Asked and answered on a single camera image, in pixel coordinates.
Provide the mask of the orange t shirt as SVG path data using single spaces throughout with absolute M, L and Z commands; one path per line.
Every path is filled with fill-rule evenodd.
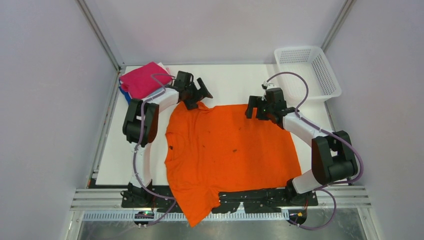
M 280 188 L 302 173 L 291 134 L 246 109 L 180 103 L 170 115 L 166 177 L 191 227 L 220 206 L 219 193 Z

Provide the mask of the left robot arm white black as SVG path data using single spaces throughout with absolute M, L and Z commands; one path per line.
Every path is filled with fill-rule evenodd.
M 194 80 L 192 73 L 179 71 L 168 84 L 160 82 L 158 76 L 163 73 L 150 77 L 159 84 L 160 91 L 144 99 L 132 99 L 124 118 L 122 132 L 133 146 L 133 157 L 131 179 L 127 190 L 121 192 L 123 208 L 146 208 L 153 205 L 155 198 L 171 199 L 153 191 L 151 148 L 158 133 L 160 113 L 179 103 L 194 110 L 203 99 L 213 98 L 203 80 Z

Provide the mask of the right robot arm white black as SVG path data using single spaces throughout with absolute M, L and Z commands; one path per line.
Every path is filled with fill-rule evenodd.
M 251 95 L 245 116 L 271 121 L 311 148 L 311 170 L 286 183 L 284 197 L 287 203 L 307 200 L 313 191 L 352 177 L 359 171 L 349 135 L 345 131 L 328 132 L 316 126 L 297 108 L 287 106 L 283 91 L 278 87 L 266 89 L 263 96 Z

